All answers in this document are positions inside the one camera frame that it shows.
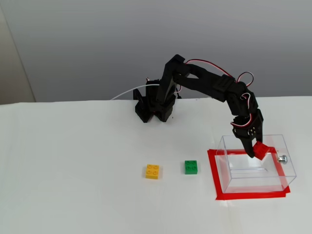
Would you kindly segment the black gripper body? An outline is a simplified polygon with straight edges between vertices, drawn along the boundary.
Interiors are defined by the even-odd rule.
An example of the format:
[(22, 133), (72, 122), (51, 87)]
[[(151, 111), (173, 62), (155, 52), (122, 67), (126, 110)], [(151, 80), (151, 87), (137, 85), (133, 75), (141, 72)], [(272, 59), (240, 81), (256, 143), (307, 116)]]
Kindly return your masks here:
[(249, 121), (246, 124), (238, 124), (232, 122), (233, 133), (240, 139), (241, 137), (250, 137), (253, 140), (256, 138), (263, 139), (263, 116), (260, 109), (257, 109), (255, 113), (251, 114)]

